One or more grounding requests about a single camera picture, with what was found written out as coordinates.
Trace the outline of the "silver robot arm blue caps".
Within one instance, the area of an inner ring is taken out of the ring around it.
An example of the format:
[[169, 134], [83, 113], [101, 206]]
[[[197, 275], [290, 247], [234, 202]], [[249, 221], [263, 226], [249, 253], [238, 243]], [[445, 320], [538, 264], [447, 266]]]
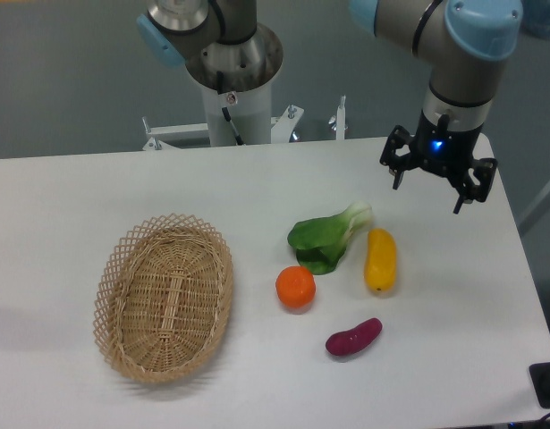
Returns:
[[[473, 155], [503, 69], [517, 43], [518, 1], [352, 1], [355, 23], [429, 63], [415, 132], [396, 126], [380, 158], [397, 181], [419, 168], [446, 178], [458, 204], [483, 202], [497, 162]], [[154, 56], [199, 85], [213, 146], [285, 142], [298, 115], [271, 119], [283, 64], [278, 36], [253, 1], [150, 1], [136, 21]]]

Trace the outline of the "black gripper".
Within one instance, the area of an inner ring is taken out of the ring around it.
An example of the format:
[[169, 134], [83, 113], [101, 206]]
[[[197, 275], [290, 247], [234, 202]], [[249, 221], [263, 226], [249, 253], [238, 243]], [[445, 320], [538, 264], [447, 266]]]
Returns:
[[424, 113], [420, 114], [416, 134], [412, 136], [396, 125], [386, 138], [380, 164], [393, 176], [393, 189], [399, 189], [403, 175], [416, 168], [452, 180], [458, 193], [453, 213], [463, 205], [485, 203], [492, 189], [498, 162], [495, 158], [473, 157], [479, 127], [466, 130], [439, 130]]

